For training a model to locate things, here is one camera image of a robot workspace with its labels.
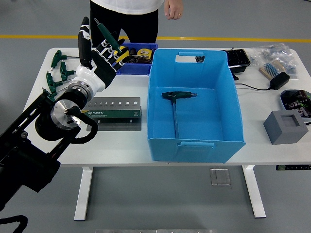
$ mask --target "person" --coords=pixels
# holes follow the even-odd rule
[[[131,43],[155,43],[158,33],[158,9],[163,1],[164,15],[167,19],[182,17],[182,0],[90,0],[93,47],[97,47],[104,40],[95,18],[116,40],[122,29]]]

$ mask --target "gray floor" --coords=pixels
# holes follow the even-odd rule
[[[159,36],[311,39],[311,2],[303,0],[184,0],[184,16]],[[0,2],[0,35],[77,35],[88,1]],[[251,48],[273,42],[170,41],[160,48]],[[311,73],[311,44],[286,43]],[[0,39],[0,133],[22,112],[46,52],[77,47],[73,39]],[[254,219],[241,167],[228,167],[232,185],[214,187],[210,167],[95,168],[86,221],[73,221],[81,168],[62,167],[40,193],[22,187],[0,217],[26,215],[26,233],[93,233],[96,229],[217,229],[219,233],[308,233],[308,171],[255,173],[267,218]],[[0,226],[12,232],[17,224]]]

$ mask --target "t-handle hex key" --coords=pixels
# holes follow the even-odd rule
[[[176,100],[185,99],[190,97],[196,97],[196,93],[191,93],[189,91],[170,91],[162,93],[162,97],[166,100],[170,100],[173,105],[174,112],[174,123],[175,123],[175,137],[179,138],[178,122],[177,122],[177,111],[176,111]]]

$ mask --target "robotic arm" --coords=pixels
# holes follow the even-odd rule
[[[113,65],[127,49],[119,49],[114,54],[111,44],[104,40],[92,50],[89,19],[85,17],[78,34],[81,64],[76,70],[77,77],[56,101],[51,101],[48,93],[43,92],[0,136],[0,211],[22,185],[39,192],[50,183],[60,167],[57,159],[70,143],[86,143],[96,135],[97,123],[82,114],[81,109],[97,92],[111,84],[117,70],[128,61],[125,57]],[[40,137],[48,141],[61,139],[48,153],[27,139],[25,128],[35,119]],[[89,135],[76,138],[81,129],[80,120],[91,125],[92,130]]]

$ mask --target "white table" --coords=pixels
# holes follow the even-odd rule
[[[63,55],[78,56],[77,48],[50,49],[43,61],[38,77],[29,95],[26,107],[41,93],[42,88],[48,89],[46,72],[51,68],[51,61],[57,50]],[[307,133],[298,143],[272,145],[264,128],[264,121],[271,111],[281,110],[279,95],[286,89],[304,89],[311,92],[311,77],[303,66],[297,53],[293,51],[297,61],[297,80],[290,80],[278,91],[256,91],[244,86],[237,86],[241,105],[243,132],[246,145],[232,156],[225,164],[211,163],[165,163],[151,159],[147,142],[147,92],[148,76],[120,75],[112,84],[96,97],[140,97],[142,108],[141,131],[98,132],[96,137],[83,145],[69,145],[59,161],[62,166],[80,166],[83,168],[80,191],[77,201],[75,220],[85,220],[89,189],[94,166],[206,166],[228,165],[242,166],[255,217],[266,217],[261,201],[256,177],[255,165],[291,165],[311,164],[311,133]],[[65,60],[67,70],[74,70],[79,65],[78,59]],[[59,65],[52,72],[54,81],[61,80]],[[257,68],[248,67],[239,75],[236,83],[245,83],[257,88],[268,88],[269,81]],[[78,136],[88,134],[86,125]],[[28,138],[41,150],[49,152],[56,142],[47,142],[35,132],[34,122],[26,128]]]

